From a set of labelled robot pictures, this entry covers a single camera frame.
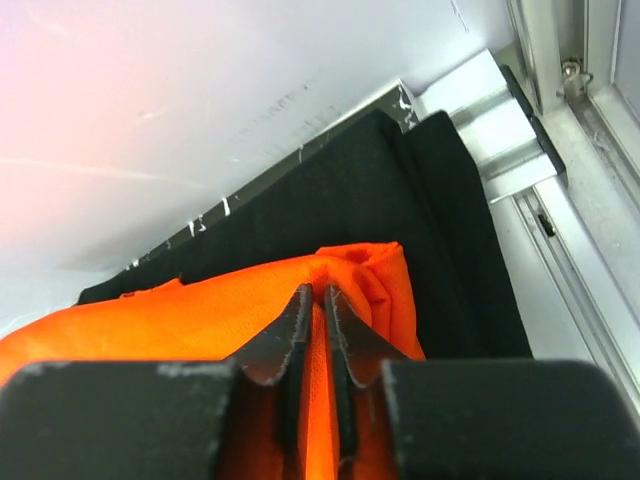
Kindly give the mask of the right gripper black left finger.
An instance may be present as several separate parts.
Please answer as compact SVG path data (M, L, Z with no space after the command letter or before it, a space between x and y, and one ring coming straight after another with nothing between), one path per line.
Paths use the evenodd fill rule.
M37 362L1 390L5 479L300 479L313 291L217 362Z

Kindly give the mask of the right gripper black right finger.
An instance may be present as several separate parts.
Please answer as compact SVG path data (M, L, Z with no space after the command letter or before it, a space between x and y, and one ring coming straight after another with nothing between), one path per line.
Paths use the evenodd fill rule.
M325 291L342 479L635 479L639 428L580 361L408 358Z

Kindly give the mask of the orange t shirt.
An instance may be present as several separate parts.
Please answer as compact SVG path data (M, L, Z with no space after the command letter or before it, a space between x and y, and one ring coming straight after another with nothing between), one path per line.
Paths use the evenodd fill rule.
M220 360L276 318L303 283L313 288L314 337L305 365L302 472L307 479L332 479L338 437L321 310L325 288L337 285L356 314L403 354L424 356L408 268L396 242L323 247L190 285L175 279L54 312L2 339L1 377L8 380L40 361Z

